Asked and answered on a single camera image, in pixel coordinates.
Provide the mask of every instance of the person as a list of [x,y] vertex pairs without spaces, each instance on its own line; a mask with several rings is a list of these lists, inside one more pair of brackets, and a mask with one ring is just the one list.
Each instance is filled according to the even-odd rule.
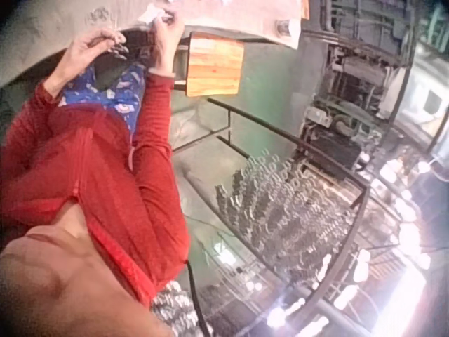
[[[75,38],[6,134],[0,255],[5,333],[172,335],[149,306],[184,267],[189,250],[168,144],[173,59],[184,24],[175,15],[169,24],[157,18],[155,28],[155,64],[141,106],[124,93],[119,100],[106,96],[112,103],[91,95],[96,92],[86,68],[123,42],[120,34],[99,29]],[[76,91],[84,98],[74,98]],[[140,109],[132,169],[134,119],[115,108],[128,103]]]

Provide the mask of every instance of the metal frame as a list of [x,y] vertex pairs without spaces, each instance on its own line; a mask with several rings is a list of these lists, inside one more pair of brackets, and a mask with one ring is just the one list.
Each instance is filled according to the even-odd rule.
[[[296,329],[301,329],[302,327],[306,326],[308,323],[310,323],[314,315],[316,314],[316,311],[318,310],[321,314],[325,315],[327,318],[329,318],[331,321],[339,324],[342,328],[346,329],[349,333],[357,336],[371,336],[370,332],[366,330],[364,327],[362,327],[360,324],[357,324],[354,322],[351,318],[346,316],[343,312],[335,308],[332,304],[328,303],[323,297],[325,296],[328,289],[331,287],[332,282],[338,275],[338,272],[341,270],[341,268],[344,265],[344,262],[347,259],[347,256],[351,252],[351,245],[354,243],[354,240],[356,238],[356,234],[358,232],[358,229],[361,226],[361,221],[363,217],[363,213],[366,208],[366,204],[368,202],[369,196],[370,196],[370,186],[368,184],[368,181],[366,181],[364,178],[360,177],[356,173],[350,171],[340,163],[336,162],[334,159],[329,157],[326,153],[320,151],[319,149],[316,149],[312,145],[306,143],[305,141],[301,140],[297,136],[292,135],[291,133],[288,133],[280,128],[277,128],[266,121],[257,118],[247,112],[244,112],[243,110],[240,110],[238,108],[232,107],[231,105],[228,105],[226,103],[220,102],[219,100],[215,100],[213,98],[208,98],[208,102],[215,104],[219,107],[222,107],[226,109],[227,111],[227,125],[224,128],[221,128],[217,131],[211,131],[209,134],[200,137],[199,139],[196,139],[194,141],[191,141],[187,144],[184,144],[176,149],[174,149],[174,153],[179,153],[183,150],[186,150],[188,148],[191,148],[192,146],[195,146],[199,143],[202,143],[203,141],[207,139],[211,139],[212,137],[216,137],[218,140],[226,144],[228,147],[239,153],[241,156],[245,158],[249,158],[249,154],[242,150],[240,147],[235,145],[232,142],[232,114],[237,114],[240,117],[243,117],[245,119],[248,119],[250,121],[253,121],[259,126],[262,126],[266,128],[267,130],[270,130],[271,132],[275,133],[278,136],[281,136],[282,138],[285,138],[289,140],[292,143],[295,143],[297,146],[306,149],[309,152],[312,152],[315,155],[318,155],[325,160],[329,161],[331,164],[338,167],[341,171],[345,172],[347,177],[352,180],[355,185],[360,188],[361,194],[357,198],[360,200],[360,205],[358,208],[358,211],[356,213],[356,217],[354,219],[353,225],[349,231],[349,234],[344,240],[343,246],[340,249],[339,254],[337,255],[336,259],[333,261],[333,264],[328,269],[328,272],[326,276],[324,277],[323,281],[319,284],[319,287],[312,291],[306,287],[293,285],[289,283],[289,280],[287,280],[283,275],[280,275],[277,273],[274,268],[267,263],[264,258],[249,244],[245,241],[245,239],[240,235],[239,232],[237,232],[227,221],[227,219],[220,213],[215,200],[212,196],[210,196],[209,192],[206,191],[202,186],[201,183],[190,173],[190,172],[184,172],[186,180],[189,182],[189,184],[193,187],[195,192],[200,196],[200,198],[204,201],[206,206],[227,226],[229,231],[235,235],[237,239],[263,264],[270,272],[272,272],[274,275],[276,275],[280,280],[285,282],[288,286],[291,286],[297,295],[299,297],[306,298],[306,303],[295,313],[293,319],[293,326]],[[227,131],[227,138],[221,136],[221,133],[224,133]]]

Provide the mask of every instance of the bright light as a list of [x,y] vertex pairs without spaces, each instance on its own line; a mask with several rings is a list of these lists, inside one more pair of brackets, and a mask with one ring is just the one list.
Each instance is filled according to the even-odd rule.
[[343,310],[348,305],[349,301],[357,294],[358,286],[351,285],[344,288],[342,293],[335,299],[334,306]]
[[371,253],[367,251],[366,249],[361,249],[358,253],[357,260],[361,262],[370,262],[371,260]]
[[399,231],[399,247],[406,255],[418,256],[421,254],[420,230],[414,223],[401,224]]
[[364,282],[368,279],[368,275],[370,273],[370,266],[368,262],[370,262],[371,254],[366,249],[361,249],[357,256],[357,266],[354,269],[354,281]]
[[332,256],[330,254],[326,254],[326,256],[323,258],[323,267],[321,267],[318,275],[316,276],[316,278],[318,279],[319,282],[323,281],[323,279],[326,275],[326,272],[328,271],[328,266],[329,266],[331,258],[332,258]]
[[237,262],[235,256],[228,248],[226,248],[225,244],[223,244],[222,242],[217,243],[213,248],[218,253],[218,258],[222,263],[234,265],[235,262]]
[[401,214],[401,217],[405,222],[412,223],[413,221],[416,221],[417,217],[415,210],[407,205],[401,198],[396,198],[394,200],[394,208]]
[[360,159],[362,159],[365,163],[370,161],[370,155],[368,153],[362,152],[360,153]]
[[411,200],[412,199],[412,192],[409,190],[404,190],[401,192],[402,199],[404,200]]
[[431,258],[428,254],[421,254],[418,256],[417,262],[422,269],[428,270],[430,268]]
[[385,164],[379,173],[389,183],[394,183],[396,181],[396,179],[398,178],[396,173],[393,171],[393,169],[388,164]]
[[408,267],[373,329],[373,337],[401,337],[418,304],[425,278]]
[[402,163],[397,159],[392,159],[387,161],[388,166],[390,166],[395,172],[399,171],[402,168]]
[[301,332],[296,335],[296,337],[314,337],[318,335],[323,328],[329,324],[329,319],[327,317],[320,317],[320,319],[316,322],[312,322],[307,325]]
[[430,164],[425,161],[420,161],[418,163],[418,172],[419,173],[427,173],[430,171]]
[[254,290],[254,282],[252,282],[252,281],[246,282],[246,288],[247,288],[249,291],[253,291],[253,290]]
[[271,328],[277,329],[286,323],[286,312],[280,308],[274,308],[268,315],[267,325]]
[[293,314],[296,310],[298,310],[300,307],[302,307],[304,305],[304,303],[306,303],[306,300],[303,298],[300,298],[299,300],[297,300],[296,302],[294,302],[287,310],[286,310],[286,315],[290,316],[291,314]]
[[366,262],[358,262],[354,270],[354,281],[357,283],[366,281],[369,273],[370,266]]

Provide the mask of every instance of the red long-sleeve shirt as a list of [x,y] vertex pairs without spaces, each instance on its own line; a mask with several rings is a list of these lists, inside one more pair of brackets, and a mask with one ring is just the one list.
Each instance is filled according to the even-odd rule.
[[181,271],[189,250],[168,144],[172,88],[173,79],[147,79],[133,171],[118,113],[95,104],[58,107],[42,84],[1,153],[4,223],[50,224],[76,198],[100,255],[146,306]]

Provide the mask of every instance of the blue pajama pants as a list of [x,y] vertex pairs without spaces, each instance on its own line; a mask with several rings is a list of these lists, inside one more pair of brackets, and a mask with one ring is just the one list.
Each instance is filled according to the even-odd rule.
[[123,72],[120,78],[106,91],[95,88],[93,65],[74,80],[62,92],[61,105],[77,103],[100,103],[103,107],[115,109],[128,124],[133,135],[145,90],[145,67],[134,64]]

